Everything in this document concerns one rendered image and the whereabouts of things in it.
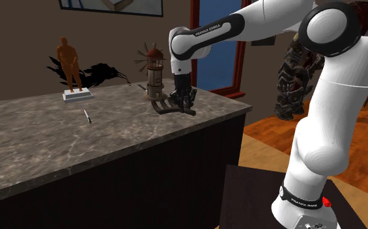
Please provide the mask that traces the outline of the red-framed window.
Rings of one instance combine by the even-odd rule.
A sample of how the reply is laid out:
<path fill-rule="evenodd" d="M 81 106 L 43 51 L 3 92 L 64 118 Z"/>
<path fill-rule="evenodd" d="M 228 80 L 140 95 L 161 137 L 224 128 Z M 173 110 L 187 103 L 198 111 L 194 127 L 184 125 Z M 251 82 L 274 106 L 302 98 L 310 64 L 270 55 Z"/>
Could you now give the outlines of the red-framed window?
<path fill-rule="evenodd" d="M 251 0 L 191 0 L 190 27 L 206 25 L 250 3 Z M 232 99 L 245 96 L 240 90 L 245 48 L 245 42 L 214 44 L 205 58 L 192 60 L 192 85 Z"/>

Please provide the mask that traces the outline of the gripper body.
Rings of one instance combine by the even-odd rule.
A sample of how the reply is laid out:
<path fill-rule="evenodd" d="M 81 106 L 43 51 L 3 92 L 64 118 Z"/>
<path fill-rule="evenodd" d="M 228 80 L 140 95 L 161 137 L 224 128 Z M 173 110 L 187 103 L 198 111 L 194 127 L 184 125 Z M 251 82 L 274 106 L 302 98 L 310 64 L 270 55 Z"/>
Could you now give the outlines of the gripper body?
<path fill-rule="evenodd" d="M 188 94 L 191 91 L 191 74 L 175 74 L 175 92 L 178 95 Z"/>

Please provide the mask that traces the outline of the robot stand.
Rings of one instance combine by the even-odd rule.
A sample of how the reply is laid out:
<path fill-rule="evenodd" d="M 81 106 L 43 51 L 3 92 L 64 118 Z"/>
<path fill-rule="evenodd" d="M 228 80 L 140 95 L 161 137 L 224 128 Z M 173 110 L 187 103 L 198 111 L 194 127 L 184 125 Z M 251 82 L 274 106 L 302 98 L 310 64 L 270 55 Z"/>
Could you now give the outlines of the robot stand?
<path fill-rule="evenodd" d="M 285 229 L 271 210 L 283 172 L 227 165 L 219 229 Z M 341 229 L 367 229 L 350 204 L 328 180 L 323 190 Z"/>

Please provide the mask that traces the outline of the small dark wall picture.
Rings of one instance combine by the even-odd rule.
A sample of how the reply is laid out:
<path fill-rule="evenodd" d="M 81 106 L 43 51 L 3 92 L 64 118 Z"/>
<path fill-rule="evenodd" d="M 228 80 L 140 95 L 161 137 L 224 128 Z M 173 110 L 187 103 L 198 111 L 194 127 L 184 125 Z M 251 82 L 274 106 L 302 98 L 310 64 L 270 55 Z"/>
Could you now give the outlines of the small dark wall picture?
<path fill-rule="evenodd" d="M 276 41 L 276 35 L 268 37 L 268 38 L 264 38 L 261 40 L 252 41 L 251 45 L 252 46 L 273 46 L 275 44 L 275 41 Z"/>

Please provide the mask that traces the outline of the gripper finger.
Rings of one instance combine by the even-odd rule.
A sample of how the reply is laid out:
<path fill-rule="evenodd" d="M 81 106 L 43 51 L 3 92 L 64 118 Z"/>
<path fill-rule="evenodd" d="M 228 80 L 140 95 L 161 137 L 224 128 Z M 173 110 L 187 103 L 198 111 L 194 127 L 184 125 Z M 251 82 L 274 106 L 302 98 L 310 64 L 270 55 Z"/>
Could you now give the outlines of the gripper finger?
<path fill-rule="evenodd" d="M 184 90 L 175 90 L 170 93 L 169 97 L 172 99 L 172 102 L 181 110 L 184 109 Z"/>
<path fill-rule="evenodd" d="M 195 101 L 197 90 L 194 88 L 183 90 L 184 108 L 190 109 Z"/>

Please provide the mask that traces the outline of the dark brown fork-shaped rack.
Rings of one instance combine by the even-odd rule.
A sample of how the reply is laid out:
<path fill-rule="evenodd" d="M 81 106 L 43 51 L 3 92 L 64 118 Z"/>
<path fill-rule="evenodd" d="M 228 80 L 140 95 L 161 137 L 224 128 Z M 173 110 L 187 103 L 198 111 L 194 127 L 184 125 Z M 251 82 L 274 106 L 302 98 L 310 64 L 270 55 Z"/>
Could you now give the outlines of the dark brown fork-shaped rack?
<path fill-rule="evenodd" d="M 180 108 L 179 106 L 174 104 L 171 98 L 167 98 L 166 100 L 161 101 L 151 101 L 151 104 L 154 110 L 160 115 L 175 112 L 186 113 L 192 116 L 196 115 L 196 112 L 194 110 L 191 110 L 189 108 Z"/>

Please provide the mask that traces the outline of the framed wall picture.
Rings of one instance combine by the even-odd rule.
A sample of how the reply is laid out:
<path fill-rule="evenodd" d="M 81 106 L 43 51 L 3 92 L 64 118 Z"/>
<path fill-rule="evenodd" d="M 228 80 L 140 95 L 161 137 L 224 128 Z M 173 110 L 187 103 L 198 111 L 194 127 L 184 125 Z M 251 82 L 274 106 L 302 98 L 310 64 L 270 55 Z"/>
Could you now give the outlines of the framed wall picture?
<path fill-rule="evenodd" d="M 163 17 L 163 0 L 58 0 L 64 10 Z"/>

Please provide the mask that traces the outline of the dark armoured figure statue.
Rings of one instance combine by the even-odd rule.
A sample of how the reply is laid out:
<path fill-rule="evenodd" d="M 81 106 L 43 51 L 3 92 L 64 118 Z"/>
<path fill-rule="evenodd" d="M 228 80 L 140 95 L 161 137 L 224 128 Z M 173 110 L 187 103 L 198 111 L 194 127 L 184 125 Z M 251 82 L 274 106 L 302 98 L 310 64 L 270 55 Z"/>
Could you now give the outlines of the dark armoured figure statue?
<path fill-rule="evenodd" d="M 279 95 L 274 112 L 279 119 L 292 120 L 294 115 L 304 113 L 304 97 L 313 88 L 308 82 L 317 70 L 323 69 L 323 66 L 324 57 L 306 49 L 298 35 L 294 35 L 278 71 Z"/>

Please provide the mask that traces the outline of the black ragged wall ornament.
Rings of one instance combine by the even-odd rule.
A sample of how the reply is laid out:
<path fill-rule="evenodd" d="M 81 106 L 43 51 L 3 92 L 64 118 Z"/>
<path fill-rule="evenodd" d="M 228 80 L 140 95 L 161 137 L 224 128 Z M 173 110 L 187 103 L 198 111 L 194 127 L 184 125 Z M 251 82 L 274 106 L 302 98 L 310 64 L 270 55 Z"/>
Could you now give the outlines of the black ragged wall ornament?
<path fill-rule="evenodd" d="M 53 57 L 50 57 L 50 60 L 56 65 L 56 67 L 53 68 L 48 66 L 48 69 L 54 71 L 61 78 L 61 84 L 67 85 L 66 76 L 61 68 L 61 63 Z M 98 63 L 90 68 L 79 71 L 79 78 L 81 79 L 82 87 L 85 88 L 96 87 L 102 84 L 105 80 L 116 77 L 124 79 L 128 85 L 131 85 L 131 82 L 128 80 L 126 75 L 119 72 L 115 67 L 110 67 L 105 63 Z"/>

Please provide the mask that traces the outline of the orange human figure statue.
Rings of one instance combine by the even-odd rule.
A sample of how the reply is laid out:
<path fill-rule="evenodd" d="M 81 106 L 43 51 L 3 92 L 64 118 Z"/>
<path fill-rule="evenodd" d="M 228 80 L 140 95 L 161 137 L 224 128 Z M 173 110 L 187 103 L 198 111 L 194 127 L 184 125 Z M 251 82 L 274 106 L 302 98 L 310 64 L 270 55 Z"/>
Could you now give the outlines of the orange human figure statue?
<path fill-rule="evenodd" d="M 83 88 L 79 76 L 78 54 L 74 47 L 68 44 L 66 37 L 61 37 L 61 45 L 56 49 L 57 58 L 61 63 L 62 71 L 66 77 L 68 90 L 63 93 L 65 103 L 91 100 L 94 98 L 88 88 Z"/>

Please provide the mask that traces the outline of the brown windmill tower model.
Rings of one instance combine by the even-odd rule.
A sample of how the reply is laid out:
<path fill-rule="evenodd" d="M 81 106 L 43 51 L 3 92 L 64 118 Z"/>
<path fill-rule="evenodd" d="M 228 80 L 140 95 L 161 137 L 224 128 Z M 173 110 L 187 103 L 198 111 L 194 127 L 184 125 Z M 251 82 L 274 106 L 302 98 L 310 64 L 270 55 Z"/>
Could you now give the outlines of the brown windmill tower model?
<path fill-rule="evenodd" d="M 166 100 L 167 95 L 163 93 L 163 61 L 165 58 L 162 51 L 156 47 L 156 43 L 152 44 L 151 49 L 144 43 L 143 51 L 138 50 L 137 54 L 144 57 L 144 59 L 135 60 L 134 63 L 142 64 L 145 62 L 139 72 L 146 70 L 148 78 L 143 97 L 149 101 Z"/>

